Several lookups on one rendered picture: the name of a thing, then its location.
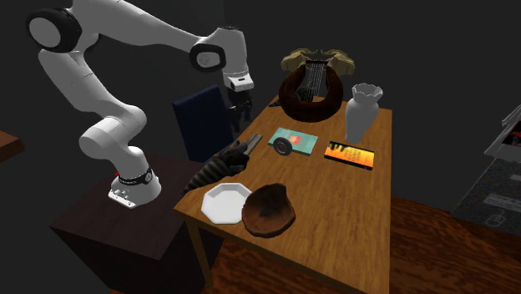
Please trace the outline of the orange and black tablet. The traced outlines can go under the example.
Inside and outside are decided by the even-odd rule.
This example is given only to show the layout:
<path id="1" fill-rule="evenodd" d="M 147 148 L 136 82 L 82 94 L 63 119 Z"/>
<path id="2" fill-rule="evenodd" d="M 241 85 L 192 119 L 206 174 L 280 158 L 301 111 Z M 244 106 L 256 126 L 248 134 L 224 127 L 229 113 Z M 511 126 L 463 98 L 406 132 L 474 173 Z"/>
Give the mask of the orange and black tablet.
<path id="1" fill-rule="evenodd" d="M 365 170 L 372 170 L 375 153 L 343 143 L 330 141 L 326 147 L 324 158 Z"/>

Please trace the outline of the brown wooden furniture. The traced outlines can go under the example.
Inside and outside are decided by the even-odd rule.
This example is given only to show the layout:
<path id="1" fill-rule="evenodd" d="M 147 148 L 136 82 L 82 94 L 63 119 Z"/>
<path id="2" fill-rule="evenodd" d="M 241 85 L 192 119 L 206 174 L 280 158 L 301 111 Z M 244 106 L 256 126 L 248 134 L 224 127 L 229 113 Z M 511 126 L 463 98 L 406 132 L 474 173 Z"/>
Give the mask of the brown wooden furniture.
<path id="1" fill-rule="evenodd" d="M 18 137 L 0 130 L 0 163 L 22 153 L 24 150 L 24 144 Z"/>

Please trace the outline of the dark blue chair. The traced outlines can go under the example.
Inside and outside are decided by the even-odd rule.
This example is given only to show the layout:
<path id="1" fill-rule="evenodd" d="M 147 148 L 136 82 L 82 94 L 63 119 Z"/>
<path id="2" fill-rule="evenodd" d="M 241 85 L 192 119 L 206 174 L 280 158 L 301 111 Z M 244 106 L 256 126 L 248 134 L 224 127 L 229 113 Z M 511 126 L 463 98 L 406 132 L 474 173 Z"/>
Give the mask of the dark blue chair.
<path id="1" fill-rule="evenodd" d="M 189 160 L 205 163 L 234 137 L 224 100 L 214 84 L 172 103 Z"/>

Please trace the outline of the tan horned stringed ornament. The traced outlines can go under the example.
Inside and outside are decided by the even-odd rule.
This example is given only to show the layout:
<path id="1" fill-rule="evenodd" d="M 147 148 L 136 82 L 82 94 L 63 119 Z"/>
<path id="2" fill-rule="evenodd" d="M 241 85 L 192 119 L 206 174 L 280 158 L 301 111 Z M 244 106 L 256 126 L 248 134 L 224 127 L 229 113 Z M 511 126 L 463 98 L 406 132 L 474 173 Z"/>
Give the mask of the tan horned stringed ornament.
<path id="1" fill-rule="evenodd" d="M 319 94 L 322 75 L 326 72 L 327 67 L 332 68 L 338 76 L 353 75 L 356 67 L 354 61 L 340 49 L 330 49 L 325 52 L 321 50 L 322 55 L 330 55 L 330 58 L 326 60 L 308 57 L 309 54 L 315 53 L 316 51 L 308 48 L 298 48 L 281 60 L 283 71 L 293 72 L 301 65 L 306 67 L 306 85 L 299 86 L 296 92 L 298 99 L 308 102 Z"/>

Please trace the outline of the dark striped cone-shaped tool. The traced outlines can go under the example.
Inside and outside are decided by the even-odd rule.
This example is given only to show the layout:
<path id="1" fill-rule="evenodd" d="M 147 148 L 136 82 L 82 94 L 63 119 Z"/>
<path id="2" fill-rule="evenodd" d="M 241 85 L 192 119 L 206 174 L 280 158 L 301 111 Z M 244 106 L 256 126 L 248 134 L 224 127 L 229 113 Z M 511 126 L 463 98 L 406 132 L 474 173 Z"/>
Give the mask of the dark striped cone-shaped tool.
<path id="1" fill-rule="evenodd" d="M 230 147 L 214 154 L 182 190 L 182 195 L 244 171 L 250 153 L 262 138 L 262 134 L 253 134 L 247 141 L 236 140 Z"/>

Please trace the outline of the black round disc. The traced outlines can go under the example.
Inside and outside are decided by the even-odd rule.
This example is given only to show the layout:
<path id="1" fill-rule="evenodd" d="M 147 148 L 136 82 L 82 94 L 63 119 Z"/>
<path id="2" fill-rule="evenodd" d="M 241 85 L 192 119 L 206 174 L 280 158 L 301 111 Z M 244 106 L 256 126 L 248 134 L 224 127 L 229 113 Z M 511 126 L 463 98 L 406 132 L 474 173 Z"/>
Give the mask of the black round disc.
<path id="1" fill-rule="evenodd" d="M 273 142 L 273 148 L 277 154 L 287 156 L 292 152 L 291 142 L 283 137 L 278 137 Z"/>

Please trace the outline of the white octagonal plate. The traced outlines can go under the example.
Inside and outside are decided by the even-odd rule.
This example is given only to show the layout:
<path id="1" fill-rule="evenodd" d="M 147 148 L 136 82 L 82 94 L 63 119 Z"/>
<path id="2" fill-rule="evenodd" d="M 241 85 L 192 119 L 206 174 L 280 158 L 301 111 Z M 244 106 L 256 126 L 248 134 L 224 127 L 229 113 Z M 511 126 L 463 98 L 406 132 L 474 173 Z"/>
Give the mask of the white octagonal plate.
<path id="1" fill-rule="evenodd" d="M 201 212 L 216 225 L 238 224 L 250 194 L 251 191 L 241 183 L 218 184 L 205 193 Z"/>

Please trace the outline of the dark robot stand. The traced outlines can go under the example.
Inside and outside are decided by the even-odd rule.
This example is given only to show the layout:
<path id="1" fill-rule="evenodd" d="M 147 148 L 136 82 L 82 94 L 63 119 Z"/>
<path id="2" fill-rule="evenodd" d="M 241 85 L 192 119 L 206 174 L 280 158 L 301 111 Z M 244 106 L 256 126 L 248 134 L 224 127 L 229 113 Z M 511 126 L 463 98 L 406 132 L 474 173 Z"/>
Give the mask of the dark robot stand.
<path id="1" fill-rule="evenodd" d="M 174 207 L 201 163 L 149 154 L 162 190 L 146 205 L 108 197 L 99 182 L 50 227 L 109 288 L 124 294 L 201 294 L 205 279 L 185 222 Z"/>

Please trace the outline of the white vase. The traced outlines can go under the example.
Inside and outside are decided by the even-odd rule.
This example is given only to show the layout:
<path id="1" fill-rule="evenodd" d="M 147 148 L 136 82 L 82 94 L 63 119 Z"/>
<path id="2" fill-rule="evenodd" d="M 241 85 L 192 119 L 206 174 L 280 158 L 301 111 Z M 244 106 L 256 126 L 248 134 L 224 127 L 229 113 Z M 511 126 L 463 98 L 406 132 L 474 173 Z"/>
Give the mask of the white vase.
<path id="1" fill-rule="evenodd" d="M 346 104 L 346 142 L 359 144 L 377 117 L 378 100 L 383 96 L 381 87 L 374 84 L 356 84 L 352 98 Z"/>

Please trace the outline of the teal book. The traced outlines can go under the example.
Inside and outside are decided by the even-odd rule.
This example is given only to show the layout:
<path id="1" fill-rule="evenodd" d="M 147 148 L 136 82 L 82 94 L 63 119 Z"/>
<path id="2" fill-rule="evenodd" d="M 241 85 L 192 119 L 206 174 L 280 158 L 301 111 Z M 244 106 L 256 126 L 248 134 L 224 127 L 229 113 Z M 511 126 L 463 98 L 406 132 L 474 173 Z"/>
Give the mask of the teal book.
<path id="1" fill-rule="evenodd" d="M 315 135 L 279 127 L 271 136 L 268 145 L 273 145 L 275 139 L 279 137 L 288 139 L 292 144 L 292 151 L 303 155 L 310 155 L 318 141 Z"/>

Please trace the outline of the wooden table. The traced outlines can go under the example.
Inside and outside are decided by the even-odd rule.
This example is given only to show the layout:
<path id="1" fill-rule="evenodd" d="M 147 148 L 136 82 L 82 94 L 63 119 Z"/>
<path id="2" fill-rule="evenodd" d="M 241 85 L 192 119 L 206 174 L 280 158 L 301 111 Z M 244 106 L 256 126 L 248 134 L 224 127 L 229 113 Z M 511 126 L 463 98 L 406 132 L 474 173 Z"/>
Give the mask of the wooden table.
<path id="1" fill-rule="evenodd" d="M 317 136 L 310 155 L 278 155 L 268 142 L 280 127 Z M 252 236 L 243 226 L 216 225 L 201 211 L 207 187 L 192 190 L 175 206 L 191 231 L 204 228 L 226 240 L 276 259 L 346 294 L 388 294 L 392 187 L 392 111 L 379 109 L 360 148 L 375 153 L 364 170 L 324 157 L 328 144 L 342 142 L 345 112 L 309 124 L 266 107 L 240 135 L 262 134 L 245 171 L 230 178 L 249 190 L 276 182 L 287 188 L 296 212 L 281 235 Z"/>

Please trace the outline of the grey speckled cabinet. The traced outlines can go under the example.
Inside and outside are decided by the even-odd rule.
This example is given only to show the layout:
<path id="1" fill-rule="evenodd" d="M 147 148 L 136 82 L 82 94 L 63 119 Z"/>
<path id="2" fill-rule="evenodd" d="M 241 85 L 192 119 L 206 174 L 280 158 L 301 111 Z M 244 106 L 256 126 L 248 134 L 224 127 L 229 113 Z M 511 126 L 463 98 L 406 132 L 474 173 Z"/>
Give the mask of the grey speckled cabinet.
<path id="1" fill-rule="evenodd" d="M 451 216 L 521 237 L 521 105 L 502 120 L 502 126 L 484 151 L 492 163 Z"/>

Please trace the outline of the brown rough bowl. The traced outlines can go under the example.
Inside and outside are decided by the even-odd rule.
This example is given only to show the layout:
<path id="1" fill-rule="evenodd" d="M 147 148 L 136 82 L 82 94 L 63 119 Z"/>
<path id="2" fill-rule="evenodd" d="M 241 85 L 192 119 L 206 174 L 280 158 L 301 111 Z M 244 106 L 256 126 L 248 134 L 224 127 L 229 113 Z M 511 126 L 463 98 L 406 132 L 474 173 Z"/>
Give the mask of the brown rough bowl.
<path id="1" fill-rule="evenodd" d="M 252 192 L 246 198 L 241 215 L 245 229 L 262 238 L 280 235 L 296 220 L 286 186 L 281 183 L 264 185 Z"/>

